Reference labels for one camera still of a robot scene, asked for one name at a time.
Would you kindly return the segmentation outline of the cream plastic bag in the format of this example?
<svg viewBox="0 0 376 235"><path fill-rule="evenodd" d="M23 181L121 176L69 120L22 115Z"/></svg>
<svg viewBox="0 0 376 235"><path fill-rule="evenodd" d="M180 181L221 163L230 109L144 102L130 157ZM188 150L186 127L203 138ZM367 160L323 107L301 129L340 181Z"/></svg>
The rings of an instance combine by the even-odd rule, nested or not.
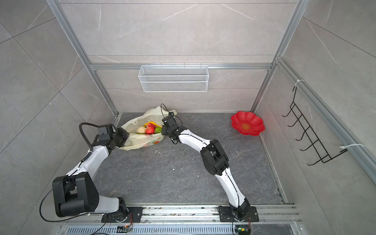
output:
<svg viewBox="0 0 376 235"><path fill-rule="evenodd" d="M129 133L122 150L134 150L142 147L156 145L164 138L162 135L162 119L168 116L168 111L154 108L146 111L142 116L136 117L121 126Z"/></svg>

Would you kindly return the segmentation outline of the red flower-shaped plate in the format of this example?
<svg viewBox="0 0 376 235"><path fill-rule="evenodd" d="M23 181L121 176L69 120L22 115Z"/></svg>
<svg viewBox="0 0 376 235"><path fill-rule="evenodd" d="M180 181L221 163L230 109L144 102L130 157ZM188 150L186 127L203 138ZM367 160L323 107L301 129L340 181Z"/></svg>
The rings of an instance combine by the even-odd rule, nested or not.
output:
<svg viewBox="0 0 376 235"><path fill-rule="evenodd" d="M242 135L258 136L265 130L263 120L252 112L239 111L231 117L232 127Z"/></svg>

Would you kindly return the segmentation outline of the green fake pear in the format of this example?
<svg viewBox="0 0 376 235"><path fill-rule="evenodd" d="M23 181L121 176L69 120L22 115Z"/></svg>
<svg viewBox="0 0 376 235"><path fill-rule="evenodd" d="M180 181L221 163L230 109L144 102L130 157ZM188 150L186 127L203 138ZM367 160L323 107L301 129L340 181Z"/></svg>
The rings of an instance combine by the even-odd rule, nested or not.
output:
<svg viewBox="0 0 376 235"><path fill-rule="evenodd" d="M162 128L161 127L156 127L155 130L154 130L155 134L161 133L161 132L162 132Z"/></svg>

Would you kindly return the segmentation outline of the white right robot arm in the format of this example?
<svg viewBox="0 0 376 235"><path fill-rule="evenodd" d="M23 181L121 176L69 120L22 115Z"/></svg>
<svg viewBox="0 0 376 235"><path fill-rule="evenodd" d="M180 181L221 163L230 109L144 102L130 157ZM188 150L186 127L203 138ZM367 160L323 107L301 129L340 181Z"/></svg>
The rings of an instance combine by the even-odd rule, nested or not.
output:
<svg viewBox="0 0 376 235"><path fill-rule="evenodd" d="M222 145L216 139L206 140L176 122L172 112L162 119L162 135L168 136L174 144L182 143L201 154L205 169L215 176L228 196L233 219L243 221L251 206L236 184L229 167L229 159Z"/></svg>

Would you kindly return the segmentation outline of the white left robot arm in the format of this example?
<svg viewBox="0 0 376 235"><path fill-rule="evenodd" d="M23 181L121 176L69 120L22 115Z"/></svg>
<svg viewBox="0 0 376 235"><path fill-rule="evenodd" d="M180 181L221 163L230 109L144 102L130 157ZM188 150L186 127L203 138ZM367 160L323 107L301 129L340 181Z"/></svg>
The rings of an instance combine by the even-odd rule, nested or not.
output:
<svg viewBox="0 0 376 235"><path fill-rule="evenodd" d="M124 146L129 133L113 124L98 126L98 134L90 142L79 125L79 131L89 147L85 157L66 175L52 183L55 212L58 217L102 213L110 219L127 217L129 210L121 197L101 196L93 182L100 165L117 147Z"/></svg>

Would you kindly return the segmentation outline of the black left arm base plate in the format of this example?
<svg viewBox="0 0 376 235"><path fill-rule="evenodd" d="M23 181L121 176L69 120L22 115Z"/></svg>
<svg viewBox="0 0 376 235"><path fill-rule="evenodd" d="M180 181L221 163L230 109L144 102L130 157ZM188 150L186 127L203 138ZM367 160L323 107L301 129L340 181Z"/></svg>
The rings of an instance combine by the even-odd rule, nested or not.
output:
<svg viewBox="0 0 376 235"><path fill-rule="evenodd" d="M141 222L143 207L128 207L126 212L121 210L104 214L101 223L139 223Z"/></svg>

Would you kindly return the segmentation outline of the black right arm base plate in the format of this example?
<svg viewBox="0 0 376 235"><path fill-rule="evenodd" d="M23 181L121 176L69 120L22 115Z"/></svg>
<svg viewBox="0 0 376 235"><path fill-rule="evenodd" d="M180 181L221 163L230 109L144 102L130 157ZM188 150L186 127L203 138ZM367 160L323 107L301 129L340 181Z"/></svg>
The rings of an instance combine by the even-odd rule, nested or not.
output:
<svg viewBox="0 0 376 235"><path fill-rule="evenodd" d="M249 207L246 212L233 207L218 206L217 212L221 222L259 222L256 207Z"/></svg>

